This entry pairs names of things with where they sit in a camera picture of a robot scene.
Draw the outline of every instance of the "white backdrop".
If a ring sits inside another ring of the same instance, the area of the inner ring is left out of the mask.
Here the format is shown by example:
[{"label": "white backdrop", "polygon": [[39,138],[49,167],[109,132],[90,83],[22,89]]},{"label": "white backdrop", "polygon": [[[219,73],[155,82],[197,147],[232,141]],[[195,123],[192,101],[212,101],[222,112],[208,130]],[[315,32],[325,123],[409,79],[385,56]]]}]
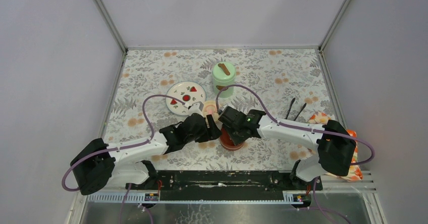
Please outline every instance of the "white backdrop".
[{"label": "white backdrop", "polygon": [[377,150],[369,169],[389,224],[428,219],[426,5],[352,0],[325,50],[349,127]]},{"label": "white backdrop", "polygon": [[64,223],[122,53],[92,0],[0,0],[0,38],[0,222]]},{"label": "white backdrop", "polygon": [[128,47],[319,45],[343,0],[103,0]]}]

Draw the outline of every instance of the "metal floor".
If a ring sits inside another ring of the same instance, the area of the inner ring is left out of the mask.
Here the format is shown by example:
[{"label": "metal floor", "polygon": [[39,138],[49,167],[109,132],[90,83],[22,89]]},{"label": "metal floor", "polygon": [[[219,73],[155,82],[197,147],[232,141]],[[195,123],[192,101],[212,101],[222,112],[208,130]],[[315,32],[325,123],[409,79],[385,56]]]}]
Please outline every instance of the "metal floor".
[{"label": "metal floor", "polygon": [[[352,223],[370,223],[364,200],[355,194],[317,194],[319,204],[346,215]],[[120,203],[88,202],[81,224],[117,224]],[[297,211],[291,205],[277,204],[157,204],[150,209],[159,224],[225,223],[330,223],[318,210]],[[332,215],[337,223],[346,223]],[[137,204],[124,206],[122,224],[150,223],[148,213]]]}]

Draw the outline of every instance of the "green jar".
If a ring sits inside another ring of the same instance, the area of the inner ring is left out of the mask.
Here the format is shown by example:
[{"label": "green jar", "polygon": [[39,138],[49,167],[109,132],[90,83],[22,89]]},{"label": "green jar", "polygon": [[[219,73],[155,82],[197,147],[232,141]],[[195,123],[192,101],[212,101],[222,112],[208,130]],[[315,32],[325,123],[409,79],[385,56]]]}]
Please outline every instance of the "green jar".
[{"label": "green jar", "polygon": [[[236,70],[233,64],[221,62],[216,64],[212,69],[212,84],[214,93],[217,95],[224,86],[235,83]],[[220,98],[228,98],[233,94],[233,87],[228,88],[220,94]]]}]

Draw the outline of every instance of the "wooden stick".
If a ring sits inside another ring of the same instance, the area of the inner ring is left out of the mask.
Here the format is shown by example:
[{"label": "wooden stick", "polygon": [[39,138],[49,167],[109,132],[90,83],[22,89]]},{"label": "wooden stick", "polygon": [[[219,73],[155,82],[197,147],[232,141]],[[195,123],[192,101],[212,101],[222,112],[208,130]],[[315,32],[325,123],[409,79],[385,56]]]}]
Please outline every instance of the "wooden stick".
[{"label": "wooden stick", "polygon": [[226,65],[225,65],[225,64],[219,64],[219,67],[223,69],[223,72],[225,72],[225,74],[226,74],[227,76],[229,76],[229,75],[230,75],[230,72],[229,72],[229,70],[227,69],[227,67],[226,67]]}]

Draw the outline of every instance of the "table surface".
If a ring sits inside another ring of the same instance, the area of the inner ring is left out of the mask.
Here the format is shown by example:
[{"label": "table surface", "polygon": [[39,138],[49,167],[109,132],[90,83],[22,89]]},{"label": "table surface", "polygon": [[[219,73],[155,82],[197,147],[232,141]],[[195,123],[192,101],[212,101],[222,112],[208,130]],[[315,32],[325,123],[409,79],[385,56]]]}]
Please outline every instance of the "table surface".
[{"label": "table surface", "polygon": [[[218,49],[218,50],[130,50],[124,64],[104,141],[124,142],[149,135],[141,105],[152,94],[165,94],[181,81],[194,81],[206,91],[207,100],[215,98],[212,67],[218,62],[235,65],[236,83],[253,89],[270,112],[284,118],[290,101],[296,98],[289,119],[304,103],[297,118],[307,122],[316,111],[334,119],[333,105],[314,49]],[[245,113],[261,109],[257,99],[235,88],[231,103]],[[182,121],[185,117],[170,112],[164,98],[153,98],[147,105],[154,129]],[[225,150],[218,140],[189,143],[181,151],[151,156],[157,170],[291,170],[298,159],[310,156],[305,147],[275,139],[248,139],[238,151]]]}]

